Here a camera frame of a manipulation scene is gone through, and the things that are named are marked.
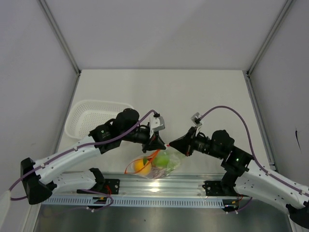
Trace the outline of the green apple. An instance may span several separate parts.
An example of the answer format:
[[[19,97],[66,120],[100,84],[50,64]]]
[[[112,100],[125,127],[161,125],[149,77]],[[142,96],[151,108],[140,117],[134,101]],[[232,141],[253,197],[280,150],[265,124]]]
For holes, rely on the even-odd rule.
[[[167,168],[168,163],[169,163],[169,156],[162,155],[162,156],[157,156],[153,160],[152,165],[157,168]]]

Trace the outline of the clear zip top bag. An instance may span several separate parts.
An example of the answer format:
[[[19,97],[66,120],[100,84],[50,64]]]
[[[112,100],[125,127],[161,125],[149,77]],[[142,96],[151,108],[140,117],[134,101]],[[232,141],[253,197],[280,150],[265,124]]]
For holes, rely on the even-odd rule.
[[[150,155],[140,155],[125,168],[124,174],[137,175],[147,179],[160,179],[178,169],[185,155],[166,145]]]

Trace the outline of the orange fruit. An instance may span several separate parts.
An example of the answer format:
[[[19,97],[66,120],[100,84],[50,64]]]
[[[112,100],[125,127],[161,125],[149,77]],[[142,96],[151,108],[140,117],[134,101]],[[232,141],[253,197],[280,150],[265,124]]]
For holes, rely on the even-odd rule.
[[[147,176],[152,170],[152,164],[147,158],[136,160],[133,167],[135,173],[142,176]]]

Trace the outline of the red grapes bunch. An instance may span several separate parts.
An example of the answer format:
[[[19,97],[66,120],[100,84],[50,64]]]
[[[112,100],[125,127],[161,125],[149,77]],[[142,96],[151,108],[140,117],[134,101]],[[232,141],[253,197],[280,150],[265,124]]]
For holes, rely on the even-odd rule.
[[[153,168],[149,173],[150,179],[159,179],[162,177],[165,177],[168,173],[166,172],[166,169],[160,169],[160,168]]]

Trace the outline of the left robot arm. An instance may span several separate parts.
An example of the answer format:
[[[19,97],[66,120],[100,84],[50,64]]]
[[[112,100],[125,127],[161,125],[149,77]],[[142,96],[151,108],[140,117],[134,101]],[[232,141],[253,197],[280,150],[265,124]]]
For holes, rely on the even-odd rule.
[[[164,150],[165,143],[159,131],[165,128],[163,117],[153,112],[147,125],[144,118],[131,108],[118,113],[64,152],[58,152],[44,159],[21,161],[21,181],[28,203],[42,203],[58,192],[100,193],[104,190],[105,179],[98,168],[85,172],[66,173],[76,164],[100,156],[121,145],[122,141],[142,145],[142,151]]]

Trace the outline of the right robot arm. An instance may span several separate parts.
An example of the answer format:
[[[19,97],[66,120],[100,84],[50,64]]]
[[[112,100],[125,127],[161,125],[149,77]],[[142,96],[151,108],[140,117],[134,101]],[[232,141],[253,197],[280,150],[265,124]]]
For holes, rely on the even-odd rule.
[[[191,127],[186,135],[170,142],[169,146],[186,156],[198,151],[220,159],[225,170],[220,182],[224,194],[256,198],[288,214],[299,226],[309,227],[307,186],[258,164],[253,155],[234,145],[234,139],[225,130],[215,131],[211,138],[196,130]]]

